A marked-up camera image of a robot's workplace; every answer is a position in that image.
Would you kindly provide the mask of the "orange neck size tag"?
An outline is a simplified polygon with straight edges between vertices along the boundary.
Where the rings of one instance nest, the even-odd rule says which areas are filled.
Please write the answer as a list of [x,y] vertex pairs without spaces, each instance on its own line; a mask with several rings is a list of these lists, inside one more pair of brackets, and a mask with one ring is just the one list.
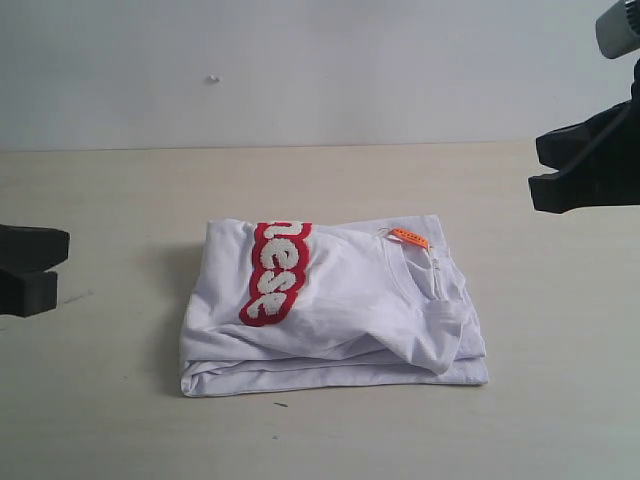
[[425,250],[429,249],[428,240],[425,237],[410,230],[404,228],[393,228],[389,231],[389,235],[398,239],[402,243],[414,245]]

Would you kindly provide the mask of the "white t-shirt red lettering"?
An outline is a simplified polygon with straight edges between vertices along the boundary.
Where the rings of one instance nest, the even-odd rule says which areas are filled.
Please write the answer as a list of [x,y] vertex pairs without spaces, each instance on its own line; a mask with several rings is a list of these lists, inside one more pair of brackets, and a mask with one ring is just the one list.
[[[404,228],[429,249],[389,235]],[[480,386],[480,322],[438,217],[211,221],[180,335],[180,389],[222,397]]]

